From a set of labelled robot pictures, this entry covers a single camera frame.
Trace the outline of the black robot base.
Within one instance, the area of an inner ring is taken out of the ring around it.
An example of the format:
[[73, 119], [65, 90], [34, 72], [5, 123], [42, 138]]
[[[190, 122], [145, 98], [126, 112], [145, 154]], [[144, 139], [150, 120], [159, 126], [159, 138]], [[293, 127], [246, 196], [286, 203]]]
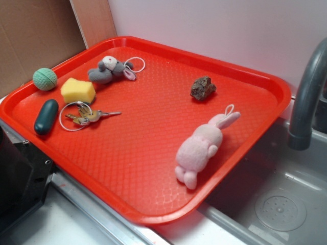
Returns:
[[1, 234], [44, 204], [54, 168], [33, 143], [13, 143], [1, 129]]

